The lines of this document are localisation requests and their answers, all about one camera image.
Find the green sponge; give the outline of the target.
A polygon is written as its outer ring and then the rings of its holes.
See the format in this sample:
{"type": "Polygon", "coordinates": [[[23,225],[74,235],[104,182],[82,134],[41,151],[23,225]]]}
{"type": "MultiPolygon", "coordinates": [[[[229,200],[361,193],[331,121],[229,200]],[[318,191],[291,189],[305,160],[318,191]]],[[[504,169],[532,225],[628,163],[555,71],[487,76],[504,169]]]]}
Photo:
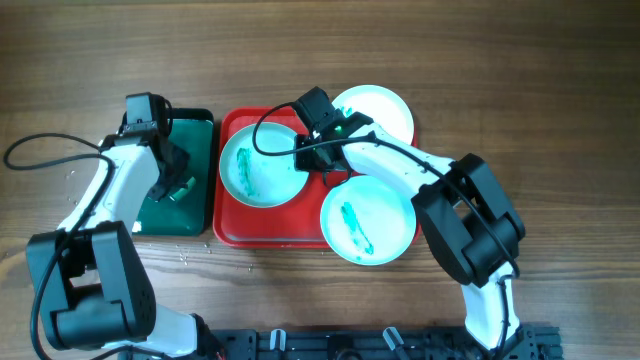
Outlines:
{"type": "Polygon", "coordinates": [[[174,202],[181,201],[196,185],[197,181],[194,177],[190,177],[185,182],[181,183],[175,191],[169,194],[169,198],[174,202]]]}

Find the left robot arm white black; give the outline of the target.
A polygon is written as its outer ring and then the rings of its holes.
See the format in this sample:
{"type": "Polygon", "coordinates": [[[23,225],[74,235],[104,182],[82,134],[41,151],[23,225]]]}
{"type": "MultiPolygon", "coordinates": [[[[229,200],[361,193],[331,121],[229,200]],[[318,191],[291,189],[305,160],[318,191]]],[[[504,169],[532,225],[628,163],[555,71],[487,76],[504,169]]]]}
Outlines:
{"type": "Polygon", "coordinates": [[[75,210],[26,247],[35,297],[30,337],[56,350],[96,350],[160,359],[221,359],[203,319],[156,302],[131,239],[148,196],[164,197],[185,162],[167,135],[148,130],[107,136],[91,157],[97,172],[75,210]]]}

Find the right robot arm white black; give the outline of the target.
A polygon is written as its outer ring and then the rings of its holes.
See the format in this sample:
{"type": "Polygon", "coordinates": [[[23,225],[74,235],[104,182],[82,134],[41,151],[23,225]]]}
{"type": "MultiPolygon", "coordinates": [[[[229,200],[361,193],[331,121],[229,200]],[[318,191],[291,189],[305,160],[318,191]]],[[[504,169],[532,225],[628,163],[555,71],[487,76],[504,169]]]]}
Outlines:
{"type": "Polygon", "coordinates": [[[525,227],[487,163],[428,154],[360,113],[298,117],[309,132],[303,149],[316,162],[372,176],[409,198],[433,257],[462,287],[467,332],[500,358],[518,328],[511,282],[525,227]]]}

